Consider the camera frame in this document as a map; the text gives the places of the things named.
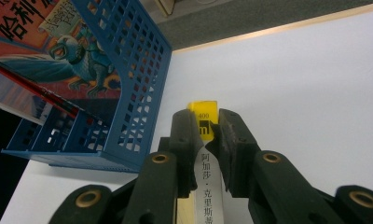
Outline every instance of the book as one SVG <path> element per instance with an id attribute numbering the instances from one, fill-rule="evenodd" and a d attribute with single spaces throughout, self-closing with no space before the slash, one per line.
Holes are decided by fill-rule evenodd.
<path id="1" fill-rule="evenodd" d="M 120 77 L 69 0 L 0 0 L 0 63 L 111 123 Z"/>
<path id="2" fill-rule="evenodd" d="M 51 104 L 0 74 L 0 109 L 43 125 Z"/>

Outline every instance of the brass screw hole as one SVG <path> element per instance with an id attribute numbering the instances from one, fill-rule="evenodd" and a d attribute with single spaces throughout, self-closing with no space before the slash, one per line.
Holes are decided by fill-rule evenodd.
<path id="1" fill-rule="evenodd" d="M 152 158 L 154 163 L 164 163 L 169 160 L 169 157 L 163 154 L 156 155 Z"/>
<path id="2" fill-rule="evenodd" d="M 91 207 L 102 198 L 102 193 L 98 189 L 91 189 L 76 198 L 76 206 L 81 208 Z"/>
<path id="3" fill-rule="evenodd" d="M 363 191 L 352 191 L 349 193 L 350 198 L 359 205 L 367 208 L 373 208 L 373 196 Z"/>
<path id="4" fill-rule="evenodd" d="M 263 155 L 263 159 L 268 162 L 276 163 L 280 162 L 281 158 L 274 153 L 266 153 Z"/>

